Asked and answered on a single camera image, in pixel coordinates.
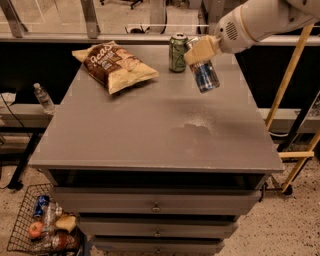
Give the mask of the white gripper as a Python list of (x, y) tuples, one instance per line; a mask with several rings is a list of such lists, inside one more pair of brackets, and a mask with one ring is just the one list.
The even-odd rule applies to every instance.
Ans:
[(202, 37), (184, 54), (186, 64), (210, 60), (221, 51), (238, 53), (250, 48), (257, 42), (253, 28), (256, 11), (255, 5), (241, 5), (222, 17), (215, 28), (215, 36)]

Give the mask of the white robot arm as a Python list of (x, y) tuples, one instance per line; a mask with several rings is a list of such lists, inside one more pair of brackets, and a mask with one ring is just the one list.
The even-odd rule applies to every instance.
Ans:
[(222, 17), (212, 35), (202, 37), (185, 55), (188, 65), (221, 53), (239, 53), (265, 38), (320, 20), (320, 0), (247, 0)]

